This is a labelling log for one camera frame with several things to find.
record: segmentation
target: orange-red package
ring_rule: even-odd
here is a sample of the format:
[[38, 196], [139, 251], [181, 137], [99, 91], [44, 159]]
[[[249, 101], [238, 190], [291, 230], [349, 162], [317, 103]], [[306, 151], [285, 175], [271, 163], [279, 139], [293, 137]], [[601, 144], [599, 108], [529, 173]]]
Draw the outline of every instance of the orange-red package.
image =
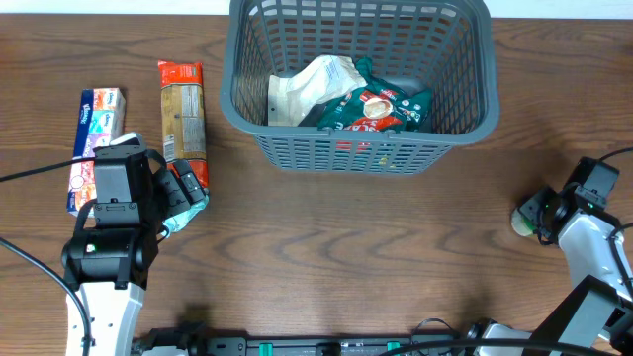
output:
[[173, 161], [187, 159], [203, 188], [209, 187], [202, 63], [159, 61], [163, 155], [171, 170]]

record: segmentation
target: green snack bag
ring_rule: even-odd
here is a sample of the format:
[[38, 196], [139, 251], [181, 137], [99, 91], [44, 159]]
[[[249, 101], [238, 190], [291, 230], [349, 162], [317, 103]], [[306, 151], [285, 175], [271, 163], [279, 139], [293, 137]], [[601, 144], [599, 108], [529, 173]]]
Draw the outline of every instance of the green snack bag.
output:
[[417, 131], [426, 119], [431, 92], [409, 97], [399, 87], [371, 75], [372, 61], [364, 57], [356, 69], [368, 85], [329, 101], [318, 127], [336, 130], [381, 132]]

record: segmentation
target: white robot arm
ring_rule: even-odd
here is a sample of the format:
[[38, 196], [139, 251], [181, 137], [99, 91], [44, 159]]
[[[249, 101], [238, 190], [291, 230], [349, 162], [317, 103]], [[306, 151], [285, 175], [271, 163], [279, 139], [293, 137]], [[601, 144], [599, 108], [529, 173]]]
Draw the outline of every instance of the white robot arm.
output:
[[[618, 174], [602, 161], [584, 157], [562, 192], [546, 187], [512, 213], [511, 222], [517, 233], [536, 234], [541, 244], [561, 248], [574, 291], [534, 333], [491, 322], [480, 331], [479, 337], [546, 339], [586, 347], [591, 347], [597, 337], [620, 348], [630, 342], [633, 274], [624, 253], [622, 226], [604, 211]], [[560, 353], [479, 347], [475, 354]]]
[[[72, 238], [64, 246], [64, 280], [75, 291], [90, 319], [92, 356], [131, 354], [149, 266], [158, 254], [163, 222], [205, 200], [189, 163], [175, 161], [177, 175], [166, 169], [138, 134], [95, 149], [97, 200], [84, 205]], [[149, 159], [160, 168], [152, 173]], [[96, 226], [84, 228], [91, 208]], [[66, 356], [83, 354], [82, 318], [70, 297]], [[173, 347], [164, 356], [187, 355]]]

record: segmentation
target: wooden table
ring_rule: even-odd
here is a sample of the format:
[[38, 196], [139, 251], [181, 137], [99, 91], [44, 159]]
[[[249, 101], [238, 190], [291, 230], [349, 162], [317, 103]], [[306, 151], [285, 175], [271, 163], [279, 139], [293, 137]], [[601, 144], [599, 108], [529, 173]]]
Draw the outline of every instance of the wooden table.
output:
[[[287, 173], [219, 105], [228, 20], [0, 16], [0, 175], [71, 156], [80, 91], [125, 88], [126, 131], [160, 147], [156, 62], [204, 62], [213, 198], [160, 245], [137, 334], [181, 319], [251, 335], [407, 333], [427, 317], [535, 328], [571, 291], [557, 248], [510, 211], [583, 155], [633, 141], [633, 22], [494, 20], [497, 130], [412, 177]], [[632, 156], [609, 210], [633, 221]], [[0, 186], [0, 235], [61, 271], [68, 171]], [[633, 242], [627, 241], [631, 252]], [[62, 355], [63, 291], [0, 251], [0, 354]]]

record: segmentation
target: kleenex box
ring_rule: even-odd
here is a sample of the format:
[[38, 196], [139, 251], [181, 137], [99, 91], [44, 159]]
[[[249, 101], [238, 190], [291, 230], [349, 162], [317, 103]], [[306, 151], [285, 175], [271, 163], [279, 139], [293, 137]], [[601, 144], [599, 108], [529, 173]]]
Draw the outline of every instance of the kleenex box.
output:
[[[119, 88], [84, 89], [73, 159], [94, 157], [95, 147], [107, 146], [123, 134], [126, 99]], [[70, 168], [66, 209], [77, 216], [86, 202], [97, 198], [93, 162], [75, 163]]]

